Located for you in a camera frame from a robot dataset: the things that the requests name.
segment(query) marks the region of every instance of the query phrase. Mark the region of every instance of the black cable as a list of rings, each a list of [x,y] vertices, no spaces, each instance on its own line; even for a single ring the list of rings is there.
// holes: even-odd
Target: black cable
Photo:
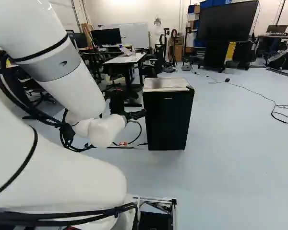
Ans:
[[[133,120],[129,120],[128,122],[136,123],[136,124],[138,124],[139,127],[140,127],[140,133],[139,133],[139,135],[138,135],[133,141],[128,142],[128,145],[130,145],[130,144],[132,144],[133,142],[135,142],[137,139],[139,139],[140,135],[142,134],[142,125],[141,125],[139,122],[133,121]]]
[[[68,109],[65,108],[64,114],[63,114],[63,119],[62,119],[62,122],[63,122],[63,123],[66,122],[65,120],[66,120],[66,115],[67,115],[67,113],[68,113]],[[132,143],[134,143],[134,142],[140,137],[140,135],[142,134],[142,126],[141,126],[141,124],[140,124],[139,122],[137,122],[137,121],[129,120],[129,122],[136,123],[136,124],[138,124],[139,127],[140,127],[140,132],[139,132],[138,136],[137,136],[134,140],[128,142],[128,144],[132,144]],[[95,146],[93,146],[93,145],[89,145],[88,143],[85,144],[85,146],[84,146],[83,149],[76,148],[76,147],[72,146],[73,138],[70,140],[70,142],[67,142],[67,141],[64,139],[64,136],[63,136],[63,134],[62,134],[61,132],[60,132],[60,141],[61,141],[62,146],[63,146],[64,148],[69,149],[69,150],[74,151],[74,152],[84,152],[84,151],[87,151],[87,150],[90,150],[90,149],[97,149],[97,147],[95,147]],[[132,146],[132,147],[119,146],[119,145],[118,145],[117,143],[115,143],[115,142],[113,142],[113,144],[114,144],[116,147],[110,146],[110,147],[107,147],[107,149],[134,149],[134,148],[136,148],[136,147],[138,147],[138,146],[140,146],[140,145],[147,145],[148,143],[142,143],[142,144],[138,144],[138,145]]]
[[[212,84],[226,83],[225,81],[217,81],[216,79],[214,79],[214,80],[215,80],[215,82],[210,82],[210,83],[212,83]],[[277,121],[280,121],[280,122],[282,122],[282,123],[284,123],[284,124],[288,124],[287,121],[284,121],[284,120],[282,120],[282,119],[279,119],[279,118],[277,118],[277,117],[275,116],[275,114],[278,114],[278,115],[281,115],[281,116],[283,116],[283,117],[285,117],[285,118],[288,119],[288,116],[287,116],[287,115],[282,114],[282,113],[279,113],[279,112],[275,112],[275,109],[276,109],[276,108],[288,109],[288,105],[277,104],[276,101],[272,100],[271,98],[268,98],[268,97],[266,97],[266,96],[263,96],[261,93],[258,93],[258,92],[255,92],[255,91],[253,91],[253,90],[250,90],[250,89],[248,89],[248,88],[246,88],[246,87],[244,87],[244,86],[236,85],[236,84],[233,84],[233,83],[230,83],[230,82],[227,82],[227,83],[230,84],[230,85],[236,86],[236,87],[243,88],[243,89],[245,89],[245,90],[247,90],[247,91],[250,91],[250,92],[252,92],[252,93],[255,93],[255,94],[257,94],[257,95],[265,98],[266,100],[269,100],[269,101],[273,102],[273,103],[274,103],[274,107],[273,107],[273,110],[272,110],[272,112],[271,112],[271,116],[272,116],[275,120],[277,120]]]
[[[94,211],[83,211],[83,212],[67,212],[67,213],[46,213],[46,214],[29,214],[20,212],[0,212],[0,219],[13,219],[13,220],[39,220],[39,219],[61,219],[61,218],[74,218],[74,217],[85,217],[92,215],[101,215],[106,213],[115,213],[120,210],[124,210],[129,207],[134,207],[135,203],[127,203],[119,207],[110,209],[101,209]]]
[[[33,219],[32,221],[28,220],[14,220],[14,219],[0,219],[0,224],[4,225],[16,225],[16,226],[27,226],[27,227],[60,227],[60,226],[71,226],[71,225],[81,225],[86,224],[89,222],[97,221],[100,219],[104,219],[110,216],[114,216],[115,218],[118,217],[119,213],[126,212],[131,209],[137,209],[137,205],[134,203],[129,203],[127,205],[124,205],[122,207],[115,207],[113,209],[107,210],[104,214],[90,217],[90,218],[84,218],[79,220],[71,220],[71,221],[51,221],[51,220],[36,220]]]
[[[0,66],[3,67],[2,74],[6,76],[7,71],[6,71],[6,67],[5,67],[5,63],[6,63],[6,59],[7,59],[7,55],[5,51],[0,51]],[[32,117],[34,117],[36,120],[49,125],[49,126],[54,126],[54,127],[58,127],[59,125],[61,125],[61,122],[59,120],[56,120],[55,118],[43,113],[40,110],[37,109],[33,109],[32,107],[28,107],[28,105],[23,104],[22,102],[20,102],[18,99],[16,99],[11,93],[10,91],[5,87],[1,76],[0,76],[0,89],[2,90],[2,92],[18,107],[20,107],[22,110],[24,110],[26,113],[28,113],[29,115],[31,115]]]

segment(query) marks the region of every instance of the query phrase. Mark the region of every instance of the metal frame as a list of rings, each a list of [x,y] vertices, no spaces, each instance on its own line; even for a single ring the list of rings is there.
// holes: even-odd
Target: metal frame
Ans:
[[[133,199],[136,199],[139,210],[143,204],[148,204],[154,208],[157,208],[167,213],[168,215],[171,215],[172,230],[177,230],[177,200],[175,198],[155,198],[155,197],[146,197],[146,196],[134,196]],[[138,214],[138,221],[140,221],[140,218],[141,218],[141,215]]]

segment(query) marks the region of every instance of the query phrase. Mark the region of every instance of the stainless steel top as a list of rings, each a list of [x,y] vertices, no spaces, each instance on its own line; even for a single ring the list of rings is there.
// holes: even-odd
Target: stainless steel top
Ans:
[[[182,77],[177,78],[146,78],[143,92],[188,91],[190,84]]]

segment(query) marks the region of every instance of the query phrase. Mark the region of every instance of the small red object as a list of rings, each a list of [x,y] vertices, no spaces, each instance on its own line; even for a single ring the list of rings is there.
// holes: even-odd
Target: small red object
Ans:
[[[121,141],[119,142],[119,146],[127,146],[128,143],[126,141]]]

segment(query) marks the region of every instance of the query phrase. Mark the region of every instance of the power cord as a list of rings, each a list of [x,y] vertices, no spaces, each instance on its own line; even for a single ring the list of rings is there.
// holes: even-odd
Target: power cord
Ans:
[[[206,76],[206,77],[208,77],[208,78],[212,78],[212,77],[210,77],[210,76],[208,76],[208,75],[198,74],[198,73],[196,73],[196,72],[194,72],[194,73],[197,74],[197,75],[201,75],[201,76]],[[285,121],[285,120],[282,120],[282,119],[277,118],[277,117],[276,117],[276,114],[281,115],[281,116],[283,116],[283,117],[285,117],[285,118],[287,118],[287,119],[288,119],[288,116],[285,115],[285,114],[282,114],[282,113],[279,113],[279,112],[276,112],[276,111],[275,111],[276,108],[279,108],[279,109],[288,109],[288,105],[277,104],[276,101],[274,101],[274,100],[272,100],[271,98],[268,98],[268,97],[266,97],[266,96],[264,96],[264,95],[262,95],[262,94],[260,94],[260,93],[258,93],[258,92],[255,92],[255,91],[253,91],[253,90],[250,90],[250,89],[248,89],[248,88],[246,88],[246,87],[244,87],[244,86],[240,86],[240,85],[236,85],[236,84],[230,83],[230,82],[229,82],[229,79],[226,79],[225,81],[217,81],[217,80],[214,79],[214,78],[212,78],[212,79],[214,80],[214,82],[209,82],[210,84],[228,83],[228,84],[230,84],[230,85],[233,85],[233,86],[236,86],[236,87],[239,87],[239,88],[243,88],[243,89],[245,89],[245,90],[247,90],[247,91],[249,91],[249,92],[255,93],[255,94],[257,94],[257,95],[265,98],[266,100],[269,100],[269,101],[273,102],[273,103],[274,103],[274,107],[273,107],[273,109],[272,109],[271,116],[272,116],[275,120],[277,120],[277,121],[280,121],[280,122],[282,122],[282,123],[284,123],[284,124],[288,124],[288,121]]]

